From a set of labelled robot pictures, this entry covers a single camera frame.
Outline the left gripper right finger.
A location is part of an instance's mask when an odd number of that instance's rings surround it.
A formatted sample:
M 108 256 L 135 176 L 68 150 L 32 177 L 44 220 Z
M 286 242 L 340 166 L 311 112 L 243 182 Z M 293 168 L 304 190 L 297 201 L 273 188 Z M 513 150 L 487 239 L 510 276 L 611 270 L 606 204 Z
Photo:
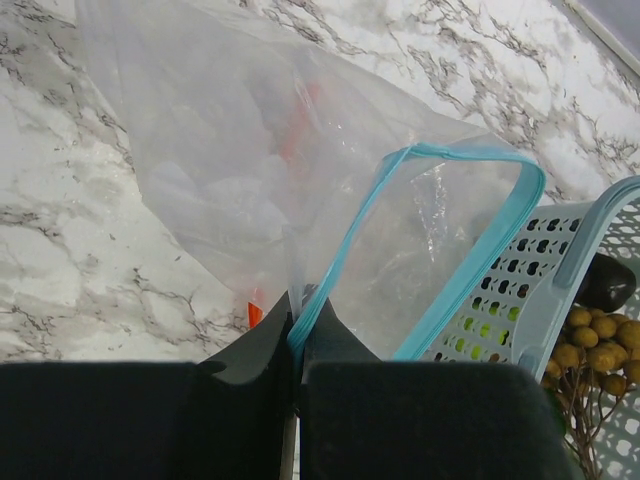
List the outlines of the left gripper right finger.
M 551 404 L 525 370 L 378 359 L 325 305 L 299 390 L 304 479 L 568 479 Z

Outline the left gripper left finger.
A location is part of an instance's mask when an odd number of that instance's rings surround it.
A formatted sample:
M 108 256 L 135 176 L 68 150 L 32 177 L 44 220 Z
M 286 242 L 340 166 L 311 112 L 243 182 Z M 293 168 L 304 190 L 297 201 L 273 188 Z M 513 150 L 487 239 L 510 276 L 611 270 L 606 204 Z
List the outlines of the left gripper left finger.
M 291 326 L 282 297 L 194 362 L 1 367 L 5 479 L 288 479 Z

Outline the brown longan bunch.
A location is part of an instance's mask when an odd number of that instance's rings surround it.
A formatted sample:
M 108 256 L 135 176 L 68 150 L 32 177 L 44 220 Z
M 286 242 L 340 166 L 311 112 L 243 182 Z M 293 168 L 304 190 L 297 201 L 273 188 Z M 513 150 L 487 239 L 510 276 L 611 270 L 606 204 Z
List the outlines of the brown longan bunch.
M 574 306 L 541 386 L 555 407 L 570 459 L 584 479 L 639 472 L 639 322 Z

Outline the clear blue-zipper bag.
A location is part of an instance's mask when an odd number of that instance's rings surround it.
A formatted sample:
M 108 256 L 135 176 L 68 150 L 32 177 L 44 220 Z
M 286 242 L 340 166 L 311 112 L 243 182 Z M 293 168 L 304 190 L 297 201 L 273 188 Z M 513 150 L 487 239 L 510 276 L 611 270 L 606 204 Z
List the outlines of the clear blue-zipper bag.
M 325 303 L 382 358 L 417 360 L 537 205 L 498 137 L 229 1 L 79 1 L 88 74 L 145 205 L 300 356 Z M 321 91 L 289 168 L 298 93 Z

